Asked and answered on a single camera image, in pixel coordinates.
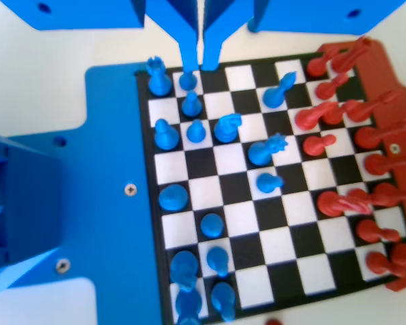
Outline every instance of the red chess piece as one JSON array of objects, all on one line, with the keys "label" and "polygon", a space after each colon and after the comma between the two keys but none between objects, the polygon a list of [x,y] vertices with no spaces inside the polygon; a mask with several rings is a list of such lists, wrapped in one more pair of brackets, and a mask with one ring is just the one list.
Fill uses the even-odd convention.
[{"label": "red chess piece", "polygon": [[326,146],[335,144],[336,140],[337,138],[332,134],[325,135],[324,137],[311,135],[306,138],[302,147],[309,156],[319,156],[323,154]]},{"label": "red chess piece", "polygon": [[321,100],[328,100],[336,94],[336,90],[339,86],[345,84],[349,77],[347,74],[339,74],[337,77],[329,82],[320,83],[316,87],[316,96]]},{"label": "red chess piece", "polygon": [[359,37],[355,41],[353,48],[347,52],[339,53],[335,56],[334,59],[331,61],[332,70],[337,73],[345,73],[348,72],[353,66],[355,65],[355,61],[362,56],[363,54],[367,53],[369,48],[371,47],[371,40],[367,37]]},{"label": "red chess piece", "polygon": [[400,243],[395,245],[391,251],[391,261],[397,265],[406,267],[406,244]]},{"label": "red chess piece", "polygon": [[374,127],[362,127],[355,134],[355,143],[365,149],[372,149],[390,135],[406,132],[406,117],[397,123],[393,123],[382,129]]},{"label": "red chess piece", "polygon": [[400,166],[406,166],[406,156],[393,158],[381,154],[370,154],[364,160],[365,170],[372,175],[383,175]]},{"label": "red chess piece", "polygon": [[333,191],[326,191],[317,199],[319,210],[329,217],[339,217],[343,211],[357,211],[363,215],[371,214],[368,202],[352,196],[341,196]]},{"label": "red chess piece", "polygon": [[378,242],[381,239],[386,239],[390,242],[399,242],[399,232],[394,229],[381,229],[373,220],[362,220],[358,223],[357,235],[366,242]]},{"label": "red chess piece", "polygon": [[326,63],[331,60],[338,50],[332,47],[329,51],[325,52],[323,57],[312,59],[307,65],[307,73],[312,77],[320,77],[326,72]]},{"label": "red chess piece", "polygon": [[377,107],[391,103],[400,94],[400,91],[387,91],[371,102],[363,103],[357,100],[348,100],[342,106],[349,117],[354,122],[362,122],[371,116]]},{"label": "red chess piece", "polygon": [[337,102],[324,102],[316,107],[300,110],[295,116],[295,123],[301,130],[311,130],[317,125],[322,115],[336,107],[338,107]]},{"label": "red chess piece", "polygon": [[365,259],[370,271],[375,274],[383,274],[385,272],[390,272],[399,278],[404,278],[406,276],[406,269],[396,263],[391,263],[385,255],[379,252],[371,252],[367,255]]}]

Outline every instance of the screw hole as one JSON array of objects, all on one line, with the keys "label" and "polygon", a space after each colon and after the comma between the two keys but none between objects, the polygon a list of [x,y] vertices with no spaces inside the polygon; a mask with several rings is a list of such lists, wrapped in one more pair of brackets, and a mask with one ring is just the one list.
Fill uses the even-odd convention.
[{"label": "screw hole", "polygon": [[44,14],[51,15],[51,8],[48,5],[45,5],[44,3],[38,4],[38,9],[40,12],[43,12]]}]

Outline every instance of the red pawn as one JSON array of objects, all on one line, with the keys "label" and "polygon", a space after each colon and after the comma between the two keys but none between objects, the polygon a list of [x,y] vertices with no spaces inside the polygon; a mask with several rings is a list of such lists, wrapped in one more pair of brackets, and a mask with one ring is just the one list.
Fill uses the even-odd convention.
[{"label": "red pawn", "polygon": [[335,47],[332,47],[328,52],[325,52],[323,57],[312,59],[307,64],[307,73],[312,77],[320,77],[326,72],[326,63],[331,60],[338,50]]},{"label": "red pawn", "polygon": [[390,242],[399,242],[400,234],[394,229],[381,229],[373,220],[360,221],[356,228],[357,235],[366,242],[378,242],[386,239]]},{"label": "red pawn", "polygon": [[324,137],[309,136],[304,141],[302,148],[309,156],[319,156],[323,154],[326,146],[336,143],[336,136],[332,134],[325,135]]},{"label": "red pawn", "polygon": [[371,47],[371,40],[367,37],[359,37],[355,41],[353,48],[347,52],[339,53],[331,62],[332,70],[337,73],[348,72],[355,65],[356,60],[367,53]]},{"label": "red pawn", "polygon": [[404,267],[391,263],[385,255],[379,252],[369,253],[365,259],[365,263],[370,271],[375,274],[383,274],[388,271],[399,278],[406,276],[406,269]]},{"label": "red pawn", "polygon": [[349,77],[347,74],[339,74],[337,77],[329,82],[320,83],[316,88],[316,96],[321,100],[328,100],[336,94],[339,86],[345,84]]}]

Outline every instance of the black square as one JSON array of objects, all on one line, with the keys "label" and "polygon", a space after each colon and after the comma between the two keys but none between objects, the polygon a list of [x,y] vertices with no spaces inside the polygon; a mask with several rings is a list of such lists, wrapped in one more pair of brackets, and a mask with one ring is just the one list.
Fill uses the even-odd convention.
[{"label": "black square", "polygon": [[307,257],[325,252],[317,223],[290,227],[296,257]]},{"label": "black square", "polygon": [[208,215],[209,213],[215,213],[216,215],[219,215],[221,217],[221,219],[223,220],[224,228],[223,228],[223,232],[221,232],[221,235],[219,236],[219,238],[226,238],[226,237],[229,236],[228,233],[227,233],[227,224],[225,223],[225,215],[224,215],[223,207],[215,207],[215,208],[209,208],[209,209],[203,209],[203,210],[195,210],[194,211],[194,219],[196,220],[196,229],[197,229],[198,242],[206,242],[208,240],[214,239],[214,238],[206,237],[202,233],[202,228],[200,227],[202,219],[204,218],[205,215]]},{"label": "black square", "polygon": [[218,91],[228,91],[227,77],[225,70],[218,68],[215,71],[200,71],[204,93],[216,93]]},{"label": "black square", "polygon": [[291,194],[307,191],[307,182],[305,181],[302,165],[292,164],[276,167],[277,175],[280,176],[284,185],[281,187],[282,194]]},{"label": "black square", "polygon": [[219,182],[224,204],[251,200],[250,184],[246,172],[220,175]]},{"label": "black square", "polygon": [[317,159],[327,158],[325,150],[319,156],[310,156],[309,154],[307,154],[304,151],[304,148],[303,148],[304,147],[304,142],[310,136],[321,137],[320,133],[308,133],[308,134],[295,135],[296,143],[298,144],[301,160],[302,161],[310,161],[310,160],[317,160]]},{"label": "black square", "polygon": [[257,92],[254,89],[232,91],[231,98],[235,112],[240,114],[259,113],[260,106],[258,104]]},{"label": "black square", "polygon": [[301,108],[311,106],[309,92],[304,83],[293,85],[286,92],[286,103],[288,108]]},{"label": "black square", "polygon": [[349,78],[347,83],[339,86],[336,90],[339,102],[348,100],[365,100],[364,90],[358,76]]},{"label": "black square", "polygon": [[279,84],[274,63],[251,64],[256,87],[274,87]]},{"label": "black square", "polygon": [[212,148],[185,151],[189,179],[217,175]]},{"label": "black square", "polygon": [[337,185],[351,184],[362,181],[355,156],[343,156],[331,158],[332,171]]},{"label": "black square", "polygon": [[295,302],[305,298],[304,289],[295,261],[268,265],[272,292],[277,304]]},{"label": "black square", "polygon": [[265,121],[266,130],[268,136],[281,133],[282,135],[292,135],[293,130],[290,124],[289,114],[286,110],[280,110],[278,112],[270,112],[263,114],[263,120]]},{"label": "black square", "polygon": [[332,275],[337,289],[353,289],[352,286],[363,285],[357,254],[354,250],[329,254]]},{"label": "black square", "polygon": [[265,264],[259,234],[230,238],[230,245],[236,269],[246,269]]},{"label": "black square", "polygon": [[254,201],[259,230],[287,226],[281,197]]}]

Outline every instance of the chess board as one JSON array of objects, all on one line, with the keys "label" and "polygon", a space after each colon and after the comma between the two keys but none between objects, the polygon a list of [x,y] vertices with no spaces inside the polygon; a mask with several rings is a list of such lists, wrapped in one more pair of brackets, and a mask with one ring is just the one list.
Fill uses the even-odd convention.
[{"label": "chess board", "polygon": [[[391,244],[369,244],[355,235],[362,219],[373,219],[381,228],[399,231],[406,242],[406,220],[402,206],[374,207],[373,215],[345,213],[329,218],[317,208],[317,197],[326,190],[345,195],[352,188],[373,190],[380,182],[396,185],[391,173],[370,175],[363,168],[371,153],[384,148],[363,150],[353,136],[363,125],[375,125],[373,118],[354,123],[346,116],[339,125],[322,121],[310,131],[300,130],[295,114],[322,101],[316,86],[336,74],[319,78],[307,76],[309,60],[319,53],[221,64],[215,72],[196,72],[195,92],[203,104],[198,116],[206,129],[199,144],[190,142],[186,129],[191,119],[181,112],[186,91],[179,86],[180,68],[168,69],[173,89],[166,97],[155,97],[148,89],[149,76],[138,74],[139,102],[145,161],[152,209],[152,223],[162,308],[166,324],[174,324],[174,308],[179,288],[171,283],[169,265],[179,251],[192,252],[199,261],[197,289],[202,295],[200,318],[204,324],[221,320],[210,302],[212,287],[220,281],[232,285],[236,294],[236,317],[245,317],[302,305],[370,288],[394,280],[393,276],[371,273],[365,265],[370,251],[388,254]],[[276,109],[263,104],[263,92],[277,86],[287,72],[296,71],[296,83]],[[367,100],[355,70],[337,89],[330,101]],[[213,135],[215,123],[226,114],[240,113],[239,137],[222,144]],[[179,145],[164,152],[154,144],[154,125],[165,118],[181,135]],[[288,146],[273,155],[270,164],[258,167],[247,157],[250,145],[265,141],[275,133],[286,135]],[[334,134],[337,141],[321,156],[308,156],[302,143],[310,135]],[[260,192],[256,178],[261,173],[278,175],[284,186],[270,194]],[[172,183],[181,184],[189,202],[178,213],[163,211],[158,195]],[[216,213],[225,222],[222,236],[206,238],[200,221]],[[229,255],[229,275],[216,276],[206,262],[213,246]]]}]

